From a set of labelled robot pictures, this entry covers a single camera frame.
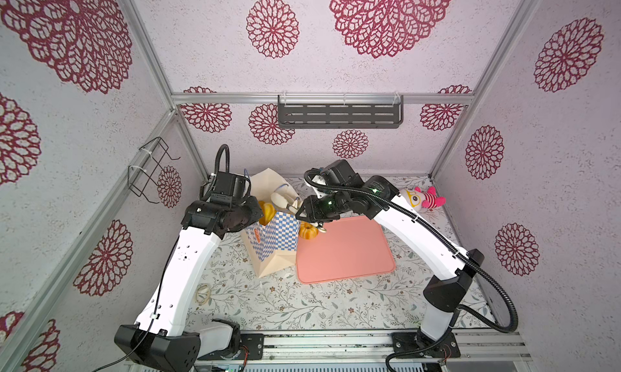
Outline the small bundt cake bread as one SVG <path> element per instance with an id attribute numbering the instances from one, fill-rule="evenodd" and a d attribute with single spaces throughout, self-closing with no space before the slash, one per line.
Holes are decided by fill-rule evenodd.
<path id="1" fill-rule="evenodd" d="M 315 239 L 320 233 L 319 228 L 310 223 L 301 222 L 299 228 L 299 238 L 311 240 Z"/>

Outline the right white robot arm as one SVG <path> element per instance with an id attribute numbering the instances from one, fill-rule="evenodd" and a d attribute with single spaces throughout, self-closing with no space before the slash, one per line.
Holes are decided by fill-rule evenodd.
<path id="1" fill-rule="evenodd" d="M 361 178 L 340 159 L 326 168 L 304 173 L 315 194 L 304 199 L 296 218 L 322 225 L 343 213 L 364 215 L 399 237 L 431 269 L 423 296 L 427 308 L 420 326 L 424 341 L 441 341 L 459 317 L 458 307 L 469 291 L 475 270 L 467 268 L 469 252 L 454 245 L 414 210 L 390 181 Z"/>

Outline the long baguette bread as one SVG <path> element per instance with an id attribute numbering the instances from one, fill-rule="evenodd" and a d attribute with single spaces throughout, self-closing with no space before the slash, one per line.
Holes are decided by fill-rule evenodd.
<path id="1" fill-rule="evenodd" d="M 261 226 L 267 226 L 275 218 L 277 211 L 271 202 L 259 201 L 259 205 L 263 212 L 263 216 L 260 218 L 259 223 Z"/>

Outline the blue checkered paper bag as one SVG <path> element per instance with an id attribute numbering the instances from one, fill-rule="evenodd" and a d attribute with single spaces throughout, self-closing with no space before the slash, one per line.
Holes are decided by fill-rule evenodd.
<path id="1" fill-rule="evenodd" d="M 279 192 L 295 199 L 301 197 L 278 173 L 270 168 L 251 177 L 251 194 L 258 201 L 271 202 L 271 194 Z M 267 225 L 255 223 L 241 233 L 252 267 L 259 278 L 266 277 L 296 262 L 300 221 L 295 214 L 275 207 L 277 214 Z"/>

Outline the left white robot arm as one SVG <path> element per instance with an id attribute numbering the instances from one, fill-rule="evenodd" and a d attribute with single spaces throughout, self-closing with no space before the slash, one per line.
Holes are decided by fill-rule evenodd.
<path id="1" fill-rule="evenodd" d="M 242 349 L 239 325 L 215 319 L 196 332 L 187 313 L 210 258 L 231 233 L 263 216 L 247 176 L 220 171 L 189 205 L 152 299 L 132 324 L 121 325 L 115 344 L 132 362 L 158 371 L 191 371 L 209 354 L 235 357 Z"/>

